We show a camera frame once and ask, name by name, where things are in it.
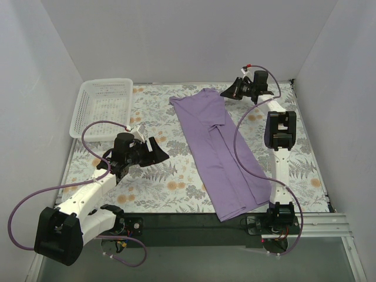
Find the purple t shirt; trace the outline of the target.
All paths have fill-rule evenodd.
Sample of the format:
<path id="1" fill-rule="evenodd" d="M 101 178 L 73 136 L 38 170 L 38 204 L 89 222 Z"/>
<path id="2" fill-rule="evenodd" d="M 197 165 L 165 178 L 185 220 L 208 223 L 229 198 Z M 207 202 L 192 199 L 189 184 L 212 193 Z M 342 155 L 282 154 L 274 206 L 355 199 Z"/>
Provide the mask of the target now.
<path id="1" fill-rule="evenodd" d="M 170 103 L 219 220 L 232 219 L 266 204 L 271 183 L 247 173 L 236 160 L 236 126 L 224 98 L 214 89 L 203 89 L 185 98 L 172 96 Z M 240 133 L 237 152 L 247 169 L 266 176 Z"/>

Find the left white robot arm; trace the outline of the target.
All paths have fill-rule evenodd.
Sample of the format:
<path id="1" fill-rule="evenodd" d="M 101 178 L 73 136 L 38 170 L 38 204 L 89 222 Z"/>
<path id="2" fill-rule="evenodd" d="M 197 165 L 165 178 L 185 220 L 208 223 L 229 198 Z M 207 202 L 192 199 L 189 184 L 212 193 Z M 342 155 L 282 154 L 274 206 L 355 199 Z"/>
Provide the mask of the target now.
<path id="1" fill-rule="evenodd" d="M 39 216 L 34 250 L 36 253 L 72 265 L 86 243 L 109 231 L 118 235 L 125 228 L 124 211 L 117 206 L 96 205 L 128 174 L 130 167 L 148 167 L 164 162 L 169 155 L 155 138 L 143 140 L 138 133 L 120 133 L 94 171 L 90 183 L 56 208 L 47 207 Z"/>

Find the white plastic basket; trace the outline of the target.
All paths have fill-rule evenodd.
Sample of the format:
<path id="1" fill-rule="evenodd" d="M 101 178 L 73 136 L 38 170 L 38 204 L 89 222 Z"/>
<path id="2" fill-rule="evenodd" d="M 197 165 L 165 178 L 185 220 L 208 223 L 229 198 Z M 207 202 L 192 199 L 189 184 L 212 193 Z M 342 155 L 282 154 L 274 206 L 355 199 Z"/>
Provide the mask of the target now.
<path id="1" fill-rule="evenodd" d="M 130 125 L 133 81 L 128 78 L 94 79 L 83 82 L 75 103 L 69 134 L 80 139 L 91 123 L 108 120 Z"/>

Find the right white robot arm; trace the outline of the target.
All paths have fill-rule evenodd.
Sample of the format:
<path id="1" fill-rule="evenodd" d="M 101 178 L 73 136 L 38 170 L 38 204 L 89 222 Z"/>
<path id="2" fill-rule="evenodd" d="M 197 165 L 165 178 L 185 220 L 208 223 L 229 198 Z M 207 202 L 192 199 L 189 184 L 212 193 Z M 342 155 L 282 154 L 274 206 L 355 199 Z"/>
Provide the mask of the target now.
<path id="1" fill-rule="evenodd" d="M 255 108 L 261 110 L 266 116 L 264 144 L 268 148 L 271 160 L 271 177 L 251 172 L 241 163 L 237 152 L 237 137 L 241 122 L 235 129 L 233 148 L 236 160 L 247 173 L 258 179 L 272 182 L 269 208 L 264 214 L 264 220 L 258 221 L 256 225 L 266 227 L 270 232 L 277 234 L 282 231 L 287 232 L 289 227 L 295 225 L 293 192 L 289 188 L 289 162 L 291 150 L 296 143 L 297 115 L 296 112 L 283 108 L 277 101 L 281 97 L 279 85 L 277 85 L 277 96 L 268 90 L 268 77 L 275 78 L 275 76 L 265 67 L 258 65 L 259 70 L 255 71 L 253 79 L 250 79 L 248 73 L 252 67 L 251 64 L 242 67 L 243 76 L 236 78 L 220 96 L 234 100 L 242 100 L 243 97 L 251 99 L 254 106 L 240 120 L 243 120 Z"/>

